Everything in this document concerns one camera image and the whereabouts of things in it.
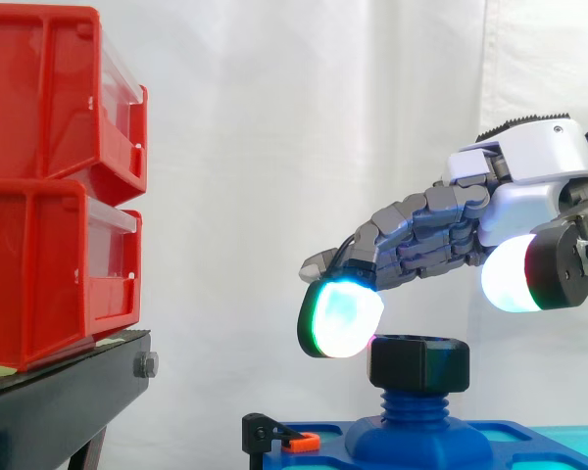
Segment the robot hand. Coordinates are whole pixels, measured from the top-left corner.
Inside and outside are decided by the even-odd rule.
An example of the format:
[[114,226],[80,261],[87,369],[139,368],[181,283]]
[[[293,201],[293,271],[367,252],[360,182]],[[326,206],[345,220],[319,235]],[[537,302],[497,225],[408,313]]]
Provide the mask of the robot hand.
[[472,265],[496,308],[577,307],[588,297],[588,130],[567,114],[511,119],[451,155],[441,178],[306,259],[297,338],[312,357],[359,353],[380,295]]

